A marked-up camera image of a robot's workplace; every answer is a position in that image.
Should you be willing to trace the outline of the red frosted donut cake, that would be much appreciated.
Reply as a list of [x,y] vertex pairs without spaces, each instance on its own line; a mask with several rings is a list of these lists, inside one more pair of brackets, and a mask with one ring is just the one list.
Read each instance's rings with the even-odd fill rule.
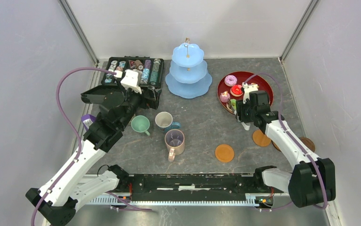
[[230,93],[234,96],[234,97],[240,97],[244,94],[244,90],[242,85],[236,84],[234,86],[232,86],[230,88]]

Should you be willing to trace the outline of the pink mousse cake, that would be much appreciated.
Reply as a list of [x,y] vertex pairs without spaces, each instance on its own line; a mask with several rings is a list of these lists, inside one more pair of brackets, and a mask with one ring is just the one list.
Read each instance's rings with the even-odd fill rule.
[[230,100],[230,94],[228,91],[224,91],[219,95],[219,99],[222,103],[227,103]]

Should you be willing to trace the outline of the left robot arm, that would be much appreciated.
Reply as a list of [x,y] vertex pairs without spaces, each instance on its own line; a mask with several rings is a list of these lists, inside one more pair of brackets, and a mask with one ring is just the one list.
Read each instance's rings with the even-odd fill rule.
[[59,172],[41,188],[31,188],[26,193],[51,225],[67,225],[83,205],[99,195],[129,188],[129,174],[118,165],[110,166],[82,186],[78,183],[122,137],[139,108],[158,108],[160,94],[161,90],[153,86],[133,91],[119,85],[99,85],[81,94],[84,103],[99,105],[96,120]]

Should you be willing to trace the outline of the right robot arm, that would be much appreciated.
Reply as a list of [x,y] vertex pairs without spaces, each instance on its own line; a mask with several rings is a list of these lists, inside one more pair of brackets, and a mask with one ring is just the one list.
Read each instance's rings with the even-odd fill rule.
[[253,187],[265,192],[274,187],[287,194],[299,207],[315,205],[325,209],[336,198],[335,165],[312,152],[288,126],[279,111],[272,111],[264,90],[246,93],[236,102],[236,119],[253,124],[273,141],[293,168],[291,173],[275,166],[257,168]]

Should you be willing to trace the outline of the green mousse cake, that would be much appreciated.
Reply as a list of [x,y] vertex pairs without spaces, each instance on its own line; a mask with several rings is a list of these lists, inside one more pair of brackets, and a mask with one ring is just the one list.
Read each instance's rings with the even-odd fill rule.
[[256,83],[251,83],[251,84],[250,84],[250,87],[251,87],[251,88],[257,88],[257,89],[258,89],[258,88],[259,88],[259,85],[256,84]]

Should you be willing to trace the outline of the mint green cup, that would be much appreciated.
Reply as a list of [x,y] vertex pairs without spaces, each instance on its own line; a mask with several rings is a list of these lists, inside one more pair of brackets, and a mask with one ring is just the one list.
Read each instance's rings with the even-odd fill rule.
[[150,128],[150,121],[143,115],[135,116],[132,119],[131,128],[138,133],[144,133],[150,136],[150,132],[148,131]]

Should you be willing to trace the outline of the black poker chip case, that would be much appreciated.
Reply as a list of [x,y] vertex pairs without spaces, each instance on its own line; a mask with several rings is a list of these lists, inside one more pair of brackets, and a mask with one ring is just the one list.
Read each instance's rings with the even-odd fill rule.
[[81,94],[86,104],[101,104],[105,96],[120,91],[129,98],[135,93],[141,95],[142,108],[157,109],[159,106],[164,60],[161,58],[124,56],[110,57],[100,85]]

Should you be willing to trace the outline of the tan wooden coaster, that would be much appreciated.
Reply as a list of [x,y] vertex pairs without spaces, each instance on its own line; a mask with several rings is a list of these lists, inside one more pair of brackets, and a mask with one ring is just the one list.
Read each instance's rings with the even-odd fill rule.
[[269,146],[272,142],[260,129],[253,132],[252,139],[254,143],[260,147]]

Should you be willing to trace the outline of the round red serving tray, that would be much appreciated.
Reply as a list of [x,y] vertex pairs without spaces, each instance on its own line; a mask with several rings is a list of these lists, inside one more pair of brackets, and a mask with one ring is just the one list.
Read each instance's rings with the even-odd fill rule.
[[[220,100],[220,96],[223,92],[227,91],[228,94],[230,95],[230,98],[231,99],[235,99],[235,100],[243,100],[243,95],[239,96],[239,97],[236,97],[236,96],[233,96],[231,93],[230,93],[230,89],[231,87],[230,86],[227,86],[225,84],[225,78],[226,76],[228,75],[234,75],[236,78],[237,78],[237,84],[238,85],[242,85],[243,82],[245,82],[245,80],[247,80],[250,76],[253,75],[253,73],[251,72],[244,72],[244,71],[239,71],[239,72],[232,72],[230,74],[227,74],[225,75],[221,80],[220,82],[218,83],[218,87],[217,87],[217,96],[218,96],[218,99],[219,99],[219,102],[220,104],[223,106],[223,108],[225,108],[228,112],[232,113],[232,111],[228,108],[228,104],[225,103],[225,102],[222,102]],[[262,77],[260,76],[255,76],[253,77],[251,80],[248,81],[248,84],[251,84],[251,83],[255,83],[257,84],[259,87],[258,87],[258,90],[264,90],[267,92],[268,96],[269,96],[269,103],[270,105],[272,105],[273,103],[273,100],[274,100],[274,94],[273,94],[273,91],[272,91],[272,88],[271,86],[269,85],[269,83]]]

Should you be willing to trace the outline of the purple sprinkled donut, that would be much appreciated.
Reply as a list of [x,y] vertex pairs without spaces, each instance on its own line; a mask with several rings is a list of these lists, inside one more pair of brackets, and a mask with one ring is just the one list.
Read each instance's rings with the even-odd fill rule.
[[237,81],[238,81],[237,77],[232,74],[227,75],[224,78],[224,83],[229,87],[235,86],[237,84]]

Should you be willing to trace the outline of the blue three-tier cake stand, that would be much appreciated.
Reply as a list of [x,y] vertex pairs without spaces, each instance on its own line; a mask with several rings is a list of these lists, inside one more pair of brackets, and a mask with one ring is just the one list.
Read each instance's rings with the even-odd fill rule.
[[212,84],[204,51],[197,45],[185,42],[174,48],[169,73],[165,82],[169,91],[185,99],[193,99],[206,94]]

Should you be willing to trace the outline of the rose gold marble mug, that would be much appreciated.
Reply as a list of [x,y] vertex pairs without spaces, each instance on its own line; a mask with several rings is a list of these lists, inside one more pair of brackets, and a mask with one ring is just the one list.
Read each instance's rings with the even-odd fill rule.
[[168,161],[173,162],[175,157],[185,150],[185,136],[181,130],[171,129],[166,133],[164,140],[169,152]]

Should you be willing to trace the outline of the light orange wooden coaster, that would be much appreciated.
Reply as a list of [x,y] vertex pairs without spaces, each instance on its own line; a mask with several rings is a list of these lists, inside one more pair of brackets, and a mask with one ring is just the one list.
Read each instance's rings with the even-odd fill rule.
[[232,161],[235,155],[233,148],[227,144],[217,146],[214,153],[217,160],[224,163]]

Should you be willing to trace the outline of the dark brown wooden coaster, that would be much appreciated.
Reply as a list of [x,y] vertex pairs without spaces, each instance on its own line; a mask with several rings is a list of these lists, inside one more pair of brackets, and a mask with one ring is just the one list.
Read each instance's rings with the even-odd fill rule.
[[311,141],[309,138],[306,137],[300,137],[299,138],[301,140],[301,142],[311,151],[311,152],[315,152],[315,144],[313,141]]

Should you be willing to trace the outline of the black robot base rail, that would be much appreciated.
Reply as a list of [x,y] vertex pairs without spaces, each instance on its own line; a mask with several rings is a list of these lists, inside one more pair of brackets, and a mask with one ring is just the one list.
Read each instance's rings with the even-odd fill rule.
[[[264,184],[264,171],[274,167],[256,169],[254,174],[134,174],[120,175],[119,184],[109,192],[124,193],[118,196],[132,205],[258,205],[258,199],[248,194],[269,193]],[[292,181],[292,203],[297,207],[319,204],[323,200],[319,180],[311,173],[298,174]],[[336,197],[335,178],[322,176],[328,201]]]

